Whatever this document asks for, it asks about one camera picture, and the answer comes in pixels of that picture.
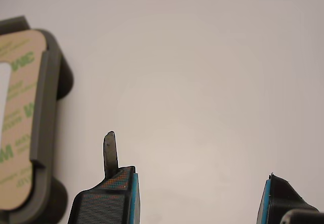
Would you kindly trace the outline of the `ribbed black gripper finger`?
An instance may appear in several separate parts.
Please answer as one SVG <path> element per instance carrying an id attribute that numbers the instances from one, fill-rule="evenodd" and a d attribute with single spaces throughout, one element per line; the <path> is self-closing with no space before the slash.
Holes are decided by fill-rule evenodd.
<path id="1" fill-rule="evenodd" d="M 256 223 L 323 223 L 323 212 L 308 204 L 288 181 L 270 174 Z"/>

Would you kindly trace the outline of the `bladed black gripper finger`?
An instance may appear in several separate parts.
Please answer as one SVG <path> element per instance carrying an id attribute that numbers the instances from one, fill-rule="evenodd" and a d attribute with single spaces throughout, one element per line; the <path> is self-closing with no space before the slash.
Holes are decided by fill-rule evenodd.
<path id="1" fill-rule="evenodd" d="M 139 224 L 139 177 L 134 166 L 118 166 L 113 131 L 104 137 L 103 158 L 103 181 L 76 195 L 68 223 Z"/>

